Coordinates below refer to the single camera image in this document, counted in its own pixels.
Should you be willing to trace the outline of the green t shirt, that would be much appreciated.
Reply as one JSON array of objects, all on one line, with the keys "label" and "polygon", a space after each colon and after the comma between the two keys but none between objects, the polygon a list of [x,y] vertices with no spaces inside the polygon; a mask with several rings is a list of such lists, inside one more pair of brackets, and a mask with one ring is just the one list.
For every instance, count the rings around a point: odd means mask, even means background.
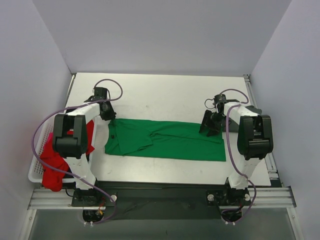
[{"label": "green t shirt", "polygon": [[118,118],[108,124],[104,152],[114,156],[225,162],[222,133],[199,123]]}]

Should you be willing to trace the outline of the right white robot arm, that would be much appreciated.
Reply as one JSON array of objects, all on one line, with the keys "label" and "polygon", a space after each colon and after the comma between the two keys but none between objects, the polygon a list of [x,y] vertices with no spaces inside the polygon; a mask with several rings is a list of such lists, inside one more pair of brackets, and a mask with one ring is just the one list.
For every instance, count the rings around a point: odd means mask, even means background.
[{"label": "right white robot arm", "polygon": [[[236,99],[227,99],[220,93],[213,99],[213,108],[207,109],[200,125],[199,132],[207,132],[207,136],[216,136],[225,130],[226,145],[233,173],[227,178],[228,188],[221,192],[222,200],[233,204],[240,197],[238,190],[244,190],[258,164],[274,148],[272,120],[269,115],[262,115],[248,103]],[[230,143],[230,123],[237,126],[237,150],[241,155],[238,162],[232,156]]]}]

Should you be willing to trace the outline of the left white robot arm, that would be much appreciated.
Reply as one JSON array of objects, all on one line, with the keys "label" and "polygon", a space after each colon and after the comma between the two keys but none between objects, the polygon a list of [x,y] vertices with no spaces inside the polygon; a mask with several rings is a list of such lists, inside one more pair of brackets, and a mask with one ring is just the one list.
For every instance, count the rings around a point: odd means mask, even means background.
[{"label": "left white robot arm", "polygon": [[101,201],[101,193],[93,188],[96,177],[87,160],[86,152],[93,144],[87,125],[94,123],[98,117],[103,121],[116,118],[110,99],[107,88],[95,87],[93,96],[84,105],[54,117],[52,148],[69,166],[75,178],[75,187],[85,190],[83,200],[90,206]]}]

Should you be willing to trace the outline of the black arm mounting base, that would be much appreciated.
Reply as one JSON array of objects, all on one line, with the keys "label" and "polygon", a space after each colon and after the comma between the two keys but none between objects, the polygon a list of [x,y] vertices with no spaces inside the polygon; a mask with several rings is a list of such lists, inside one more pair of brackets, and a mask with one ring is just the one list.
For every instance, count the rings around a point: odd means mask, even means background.
[{"label": "black arm mounting base", "polygon": [[254,196],[248,188],[225,184],[98,181],[98,189],[75,189],[72,207],[86,221],[239,220]]}]

